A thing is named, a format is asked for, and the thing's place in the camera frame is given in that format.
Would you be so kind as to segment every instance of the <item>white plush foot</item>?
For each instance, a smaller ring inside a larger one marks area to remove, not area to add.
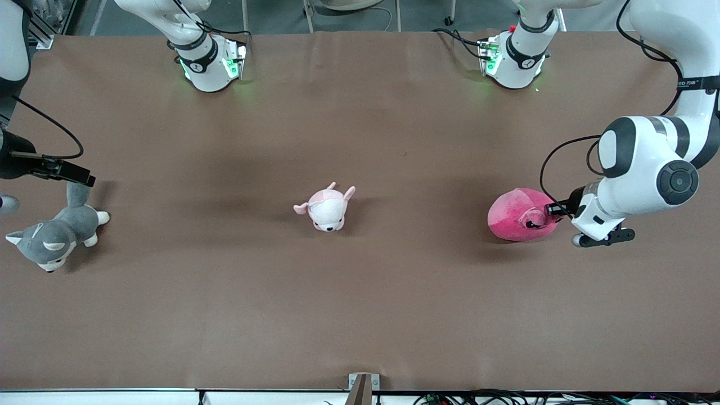
[[[90,239],[83,242],[83,244],[87,247],[95,246],[97,244],[97,233],[90,236]]]
[[[106,223],[110,222],[110,214],[106,213],[105,211],[98,211],[97,220],[98,225],[105,225]]]

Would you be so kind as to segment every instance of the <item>gray plush toy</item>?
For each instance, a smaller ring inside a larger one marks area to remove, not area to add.
[[[95,230],[110,221],[108,213],[85,205],[89,196],[89,187],[68,182],[68,206],[54,219],[9,233],[5,239],[46,272],[54,272],[65,264],[65,259],[78,244],[95,246]]]
[[[17,198],[0,194],[0,214],[12,214],[20,207],[20,201]]]

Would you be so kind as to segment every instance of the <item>white cable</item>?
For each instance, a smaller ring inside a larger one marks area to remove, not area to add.
[[[387,13],[387,16],[390,18],[387,20],[387,25],[385,26],[385,29],[383,31],[387,31],[388,28],[390,28],[390,23],[392,22],[392,12],[384,7],[370,7],[370,10],[382,10]]]

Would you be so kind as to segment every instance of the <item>brown table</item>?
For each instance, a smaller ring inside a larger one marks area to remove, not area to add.
[[[203,94],[162,37],[59,37],[22,96],[82,139],[112,221],[45,274],[0,244],[0,386],[714,391],[720,381],[720,166],[635,241],[505,244],[492,201],[537,187],[558,143],[658,113],[672,69],[615,33],[562,33],[529,88],[482,78],[430,33],[257,37],[243,83]],[[72,152],[20,108],[10,128]],[[593,179],[588,143],[548,167]],[[354,185],[347,226],[292,205]],[[2,231],[52,218],[64,184],[2,183]]]

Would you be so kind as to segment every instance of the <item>plush ear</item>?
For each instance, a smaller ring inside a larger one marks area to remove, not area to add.
[[[348,201],[350,198],[355,194],[355,186],[348,188],[348,191],[345,192],[345,195],[343,196],[343,200]]]
[[[292,207],[292,209],[294,209],[295,212],[300,215],[305,215],[307,214],[307,202],[304,202],[302,205],[295,205]]]
[[[5,236],[5,239],[7,239],[7,241],[10,242],[11,244],[17,245],[22,240],[22,232],[8,233]]]
[[[48,242],[43,242],[42,244],[47,250],[52,250],[53,252],[56,252],[65,247],[65,244],[49,244]]]

